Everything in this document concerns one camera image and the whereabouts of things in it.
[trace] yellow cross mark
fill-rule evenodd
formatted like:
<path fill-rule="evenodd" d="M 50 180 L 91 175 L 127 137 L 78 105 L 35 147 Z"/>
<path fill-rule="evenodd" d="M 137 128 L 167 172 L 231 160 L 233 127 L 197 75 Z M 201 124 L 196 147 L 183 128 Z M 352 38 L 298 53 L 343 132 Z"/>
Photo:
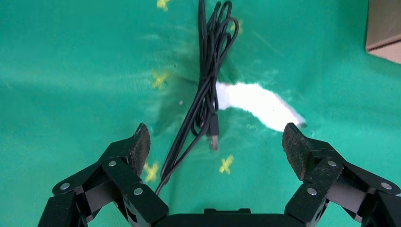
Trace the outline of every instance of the yellow cross mark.
<path fill-rule="evenodd" d="M 221 162 L 223 163 L 220 167 L 220 172 L 224 173 L 224 171 L 228 174 L 230 174 L 230 165 L 233 163 L 234 157 L 232 155 L 229 155 L 227 159 L 222 158 Z"/>
<path fill-rule="evenodd" d="M 168 11 L 167 3 L 171 0 L 157 0 L 157 7 L 163 9 L 164 11 Z"/>
<path fill-rule="evenodd" d="M 238 21 L 238 33 L 239 34 L 242 34 L 242 32 L 244 32 L 243 30 L 242 30 L 242 23 L 243 23 L 244 21 L 241 19 L 241 20 L 239 20 Z M 232 26 L 231 26 L 231 28 L 230 28 L 230 30 L 233 32 L 233 31 L 235 31 L 235 24 L 233 24 Z"/>
<path fill-rule="evenodd" d="M 166 78 L 168 74 L 167 73 L 159 74 L 153 70 L 152 75 L 154 79 L 152 83 L 152 88 L 159 88 L 159 90 L 162 90 L 163 85 L 166 83 Z"/>
<path fill-rule="evenodd" d="M 147 175 L 145 178 L 145 182 L 154 181 L 157 179 L 157 172 L 159 170 L 159 164 L 156 162 L 152 167 L 149 167 L 147 163 L 145 163 L 143 169 L 146 171 Z"/>

